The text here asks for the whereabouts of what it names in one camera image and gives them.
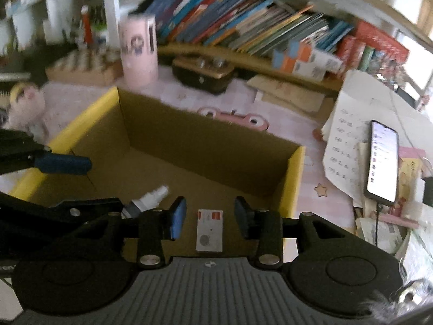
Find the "pink plush pig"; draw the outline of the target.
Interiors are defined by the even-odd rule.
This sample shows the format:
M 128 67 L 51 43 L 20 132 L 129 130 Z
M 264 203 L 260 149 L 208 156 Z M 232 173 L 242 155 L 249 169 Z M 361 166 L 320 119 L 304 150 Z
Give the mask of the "pink plush pig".
M 45 97 L 42 91 L 34 87 L 25 89 L 24 95 L 14 103 L 9 103 L 5 129 L 24 131 L 39 143 L 44 143 L 48 130 L 42 119 L 45 113 Z

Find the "white spray bottle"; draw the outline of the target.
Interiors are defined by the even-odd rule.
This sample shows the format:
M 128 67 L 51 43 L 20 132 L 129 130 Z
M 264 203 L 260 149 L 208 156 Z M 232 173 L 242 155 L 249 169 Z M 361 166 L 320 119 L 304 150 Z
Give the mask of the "white spray bottle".
M 168 194 L 169 187 L 162 185 L 124 206 L 121 216 L 123 219 L 133 219 L 147 210 L 158 208 Z

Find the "pink cylindrical container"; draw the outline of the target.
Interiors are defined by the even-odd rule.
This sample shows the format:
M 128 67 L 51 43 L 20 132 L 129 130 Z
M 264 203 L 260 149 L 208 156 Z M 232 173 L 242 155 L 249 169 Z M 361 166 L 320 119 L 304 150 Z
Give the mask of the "pink cylindrical container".
M 159 77 L 155 15 L 128 15 L 118 30 L 126 86 L 136 91 L 154 83 Z

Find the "wooden chessboard box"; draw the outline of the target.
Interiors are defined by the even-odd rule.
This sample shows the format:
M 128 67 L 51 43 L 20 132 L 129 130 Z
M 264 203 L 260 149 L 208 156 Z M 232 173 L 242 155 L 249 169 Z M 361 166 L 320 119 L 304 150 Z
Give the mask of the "wooden chessboard box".
M 45 69 L 52 82 L 105 87 L 123 76 L 120 52 L 115 49 L 73 50 Z

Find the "yellow tape roll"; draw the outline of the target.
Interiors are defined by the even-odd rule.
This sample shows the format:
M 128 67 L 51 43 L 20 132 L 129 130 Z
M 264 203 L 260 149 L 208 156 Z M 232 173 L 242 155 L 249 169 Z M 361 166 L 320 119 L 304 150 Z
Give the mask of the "yellow tape roll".
M 24 95 L 24 91 L 25 89 L 29 88 L 29 87 L 34 87 L 34 84 L 31 82 L 19 82 L 16 83 L 12 89 L 10 90 L 10 94 L 9 94 L 9 102 L 10 103 L 14 103 L 16 102 L 19 97 Z

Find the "row of books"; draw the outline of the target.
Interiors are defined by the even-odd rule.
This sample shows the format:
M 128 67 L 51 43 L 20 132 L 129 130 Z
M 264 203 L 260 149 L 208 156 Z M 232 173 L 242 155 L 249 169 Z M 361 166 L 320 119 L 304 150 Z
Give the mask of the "row of books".
M 342 77 L 386 61 L 401 66 L 409 57 L 405 46 L 370 23 L 351 24 L 309 4 L 294 9 L 283 0 L 144 0 L 137 9 L 155 15 L 162 45 L 221 47 L 311 79 Z

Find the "yellow cardboard box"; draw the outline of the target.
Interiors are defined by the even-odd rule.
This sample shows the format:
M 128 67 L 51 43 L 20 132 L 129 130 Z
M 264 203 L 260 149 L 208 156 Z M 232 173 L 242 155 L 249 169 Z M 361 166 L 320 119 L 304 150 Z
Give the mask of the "yellow cardboard box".
M 251 256 L 234 213 L 236 197 L 252 208 L 290 216 L 297 204 L 305 149 L 297 143 L 180 110 L 155 98 L 112 89 L 78 115 L 50 143 L 56 153 L 86 156 L 87 175 L 46 175 L 30 169 L 12 196 L 51 207 L 64 200 L 117 197 L 124 203 L 166 185 L 167 208 L 186 199 L 181 237 L 165 242 L 167 257 L 197 255 L 198 212 L 223 213 L 223 251 Z

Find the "smartphone with lit screen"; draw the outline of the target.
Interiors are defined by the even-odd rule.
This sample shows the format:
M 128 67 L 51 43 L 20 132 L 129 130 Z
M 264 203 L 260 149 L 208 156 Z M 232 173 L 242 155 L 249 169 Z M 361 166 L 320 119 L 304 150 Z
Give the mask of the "smartphone with lit screen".
M 399 135 L 391 127 L 371 120 L 364 194 L 367 198 L 393 206 L 398 197 Z

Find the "stack of papers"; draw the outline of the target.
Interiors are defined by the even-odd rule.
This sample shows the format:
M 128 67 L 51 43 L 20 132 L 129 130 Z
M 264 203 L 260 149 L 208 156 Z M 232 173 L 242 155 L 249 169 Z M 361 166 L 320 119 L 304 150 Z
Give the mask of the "stack of papers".
M 363 196 L 358 144 L 368 142 L 372 120 L 394 129 L 399 135 L 399 145 L 422 150 L 432 160 L 429 119 L 373 76 L 358 70 L 348 71 L 325 123 L 327 145 L 322 163 L 326 178 L 357 204 Z

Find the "small white red box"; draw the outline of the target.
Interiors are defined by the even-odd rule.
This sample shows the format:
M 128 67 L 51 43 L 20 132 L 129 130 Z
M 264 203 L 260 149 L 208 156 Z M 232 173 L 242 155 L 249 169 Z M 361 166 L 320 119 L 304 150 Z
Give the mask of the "small white red box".
M 221 253 L 223 251 L 223 211 L 198 210 L 196 251 Z

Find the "dark brown wooden box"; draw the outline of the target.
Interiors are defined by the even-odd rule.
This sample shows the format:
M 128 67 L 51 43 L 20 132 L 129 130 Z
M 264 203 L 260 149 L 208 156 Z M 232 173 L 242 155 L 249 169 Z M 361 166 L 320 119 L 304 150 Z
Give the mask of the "dark brown wooden box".
M 172 74 L 184 86 L 219 95 L 231 83 L 235 66 L 219 57 L 180 55 L 172 61 Z

